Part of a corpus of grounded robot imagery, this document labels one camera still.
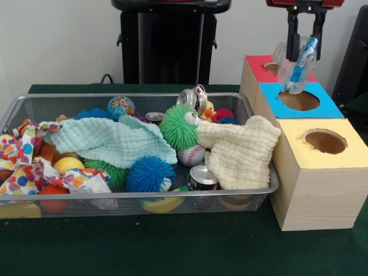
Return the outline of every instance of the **blue square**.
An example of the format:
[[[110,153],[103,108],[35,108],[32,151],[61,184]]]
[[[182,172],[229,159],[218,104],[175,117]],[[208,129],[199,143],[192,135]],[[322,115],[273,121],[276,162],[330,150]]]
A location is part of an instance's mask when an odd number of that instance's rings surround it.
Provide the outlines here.
[[[264,97],[267,99],[272,113],[276,118],[344,118],[331,97],[319,83],[308,83],[304,91],[314,95],[319,100],[317,108],[300,111],[286,106],[279,97],[283,88],[278,83],[260,83]]]

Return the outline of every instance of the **white wall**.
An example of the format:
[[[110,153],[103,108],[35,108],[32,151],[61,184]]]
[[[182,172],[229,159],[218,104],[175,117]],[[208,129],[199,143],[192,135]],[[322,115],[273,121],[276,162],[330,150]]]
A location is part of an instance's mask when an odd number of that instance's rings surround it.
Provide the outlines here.
[[[327,15],[315,74],[329,93],[358,10],[366,3],[346,0]],[[286,11],[267,7],[265,0],[233,0],[217,19],[212,84],[238,84],[244,54],[270,54],[286,40]],[[312,16],[301,17],[300,33],[309,35],[312,22]],[[1,0],[0,116],[11,98],[34,83],[93,83],[106,72],[122,82],[119,33],[120,12],[109,0]]]
[[[359,9],[367,0],[345,0],[342,7],[327,13],[322,56],[315,75],[332,94],[354,28]],[[299,33],[309,36],[313,15],[299,16]],[[267,7],[264,0],[233,0],[231,9],[217,16],[217,44],[211,66],[211,83],[239,83],[244,54],[271,54],[277,44],[286,41],[287,14],[283,9]]]

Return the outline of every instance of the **wooden box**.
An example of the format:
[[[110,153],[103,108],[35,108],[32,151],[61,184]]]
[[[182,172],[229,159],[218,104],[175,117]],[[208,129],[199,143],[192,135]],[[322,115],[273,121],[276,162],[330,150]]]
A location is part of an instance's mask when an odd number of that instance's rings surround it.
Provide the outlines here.
[[[278,120],[270,195],[282,231],[352,228],[368,195],[368,148],[347,119]]]
[[[247,97],[252,110],[259,91],[260,83],[278,83],[278,66],[271,55],[245,56],[241,75],[240,93]],[[309,82],[317,82],[314,76]]]
[[[323,87],[308,83],[300,94],[289,94],[278,83],[260,83],[254,114],[267,118],[277,126],[276,120],[287,118],[344,118]]]

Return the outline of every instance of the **red square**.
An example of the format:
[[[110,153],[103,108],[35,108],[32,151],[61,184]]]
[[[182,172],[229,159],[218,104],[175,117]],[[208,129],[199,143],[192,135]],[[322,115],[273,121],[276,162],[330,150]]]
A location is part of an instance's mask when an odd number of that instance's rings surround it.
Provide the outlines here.
[[[246,56],[246,59],[258,83],[278,83],[277,74],[272,74],[265,69],[265,64],[273,61],[272,55]],[[317,82],[317,79],[311,75],[309,82]]]

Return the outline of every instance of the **wire basket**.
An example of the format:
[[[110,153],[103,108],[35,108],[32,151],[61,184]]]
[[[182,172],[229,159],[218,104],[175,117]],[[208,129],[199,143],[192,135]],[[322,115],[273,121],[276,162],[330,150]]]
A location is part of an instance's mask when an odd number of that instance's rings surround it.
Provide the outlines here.
[[[106,109],[110,99],[117,95],[129,97],[137,112],[165,112],[176,104],[178,94],[29,94],[16,98],[0,122],[2,133],[12,133],[28,118],[33,122],[54,121],[61,114],[75,117],[83,110]],[[217,108],[233,111],[235,119],[244,125],[252,115],[246,99],[238,93],[209,93],[208,99]],[[173,189],[186,186],[189,168],[179,164]],[[0,218],[19,217],[79,217],[123,216],[150,213],[209,213],[256,211],[269,193],[278,189],[279,180],[270,163],[270,183],[266,189],[178,191],[158,193],[109,194],[55,194],[55,195],[2,195]],[[111,203],[113,210],[101,210],[92,203]]]

